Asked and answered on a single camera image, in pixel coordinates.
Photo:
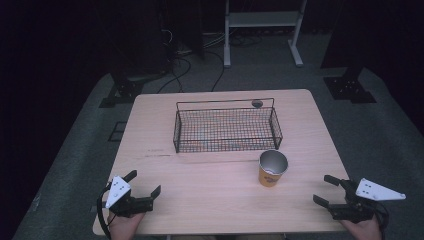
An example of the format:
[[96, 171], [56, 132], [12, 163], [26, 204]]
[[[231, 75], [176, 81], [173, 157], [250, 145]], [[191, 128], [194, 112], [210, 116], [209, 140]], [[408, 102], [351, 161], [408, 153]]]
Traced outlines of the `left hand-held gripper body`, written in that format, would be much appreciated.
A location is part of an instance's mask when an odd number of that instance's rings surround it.
[[105, 207], [120, 217], [130, 217], [138, 213], [153, 210], [154, 194], [135, 198], [131, 195], [131, 186], [125, 178], [114, 176], [109, 189]]

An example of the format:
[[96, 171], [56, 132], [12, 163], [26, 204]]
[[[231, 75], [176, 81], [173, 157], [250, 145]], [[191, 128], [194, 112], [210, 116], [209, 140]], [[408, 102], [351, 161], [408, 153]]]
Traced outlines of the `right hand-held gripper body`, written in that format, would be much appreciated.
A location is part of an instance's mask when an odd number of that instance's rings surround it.
[[380, 201], [405, 200], [404, 193], [362, 178], [359, 182], [340, 179], [345, 190], [345, 204], [329, 204], [328, 211], [334, 220], [358, 223], [370, 220]]

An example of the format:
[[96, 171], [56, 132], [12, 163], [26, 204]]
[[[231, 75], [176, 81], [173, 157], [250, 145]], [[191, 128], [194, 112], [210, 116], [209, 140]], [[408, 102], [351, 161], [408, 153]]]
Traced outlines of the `orange cup with metal inside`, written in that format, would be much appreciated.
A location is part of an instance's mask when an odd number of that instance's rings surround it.
[[288, 160], [276, 150], [267, 150], [259, 158], [259, 177], [262, 186], [273, 187], [288, 169]]

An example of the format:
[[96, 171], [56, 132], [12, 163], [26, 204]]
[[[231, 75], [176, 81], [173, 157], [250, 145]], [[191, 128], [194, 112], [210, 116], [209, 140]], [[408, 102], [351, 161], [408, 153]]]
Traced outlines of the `black wire basket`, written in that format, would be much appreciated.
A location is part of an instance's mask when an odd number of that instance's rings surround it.
[[[263, 102], [254, 108], [252, 101]], [[283, 141], [273, 98], [176, 103], [177, 153], [278, 150]]]

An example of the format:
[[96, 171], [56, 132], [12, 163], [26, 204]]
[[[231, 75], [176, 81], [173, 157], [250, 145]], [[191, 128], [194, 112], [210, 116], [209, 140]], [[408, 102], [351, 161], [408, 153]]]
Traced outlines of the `person's left hand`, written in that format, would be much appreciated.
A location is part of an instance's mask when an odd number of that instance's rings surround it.
[[139, 213], [127, 218], [110, 212], [108, 223], [111, 240], [133, 240], [144, 216], [144, 213]]

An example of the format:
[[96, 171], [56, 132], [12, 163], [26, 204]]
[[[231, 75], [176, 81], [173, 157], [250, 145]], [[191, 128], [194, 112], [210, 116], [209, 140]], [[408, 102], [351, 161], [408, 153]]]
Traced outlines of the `person's right hand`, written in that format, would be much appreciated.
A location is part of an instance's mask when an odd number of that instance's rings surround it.
[[382, 240], [382, 233], [375, 216], [358, 223], [348, 220], [340, 220], [340, 223], [356, 240]]

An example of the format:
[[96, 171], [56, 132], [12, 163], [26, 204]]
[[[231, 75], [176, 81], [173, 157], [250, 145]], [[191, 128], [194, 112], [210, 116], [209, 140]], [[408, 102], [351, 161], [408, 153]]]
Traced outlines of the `black stand base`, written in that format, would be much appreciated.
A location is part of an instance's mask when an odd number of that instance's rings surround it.
[[117, 104], [133, 103], [135, 98], [142, 93], [147, 83], [158, 80], [167, 74], [159, 73], [121, 72], [112, 73], [113, 85], [109, 94], [102, 99], [100, 108], [113, 108]]
[[359, 81], [362, 67], [348, 67], [342, 76], [325, 77], [324, 82], [335, 100], [349, 100], [354, 104], [375, 103], [373, 95]]

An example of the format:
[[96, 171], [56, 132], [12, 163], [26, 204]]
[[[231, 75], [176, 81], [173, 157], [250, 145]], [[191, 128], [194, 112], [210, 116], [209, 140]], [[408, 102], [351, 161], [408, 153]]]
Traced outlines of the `white metal table frame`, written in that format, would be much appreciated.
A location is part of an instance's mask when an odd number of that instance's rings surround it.
[[231, 66], [230, 30], [233, 28], [263, 28], [263, 27], [293, 27], [294, 33], [288, 40], [288, 46], [297, 67], [304, 65], [297, 48], [297, 41], [300, 34], [305, 9], [308, 0], [302, 0], [297, 11], [279, 12], [242, 12], [234, 13], [230, 11], [230, 0], [225, 4], [224, 21], [224, 47], [223, 66]]

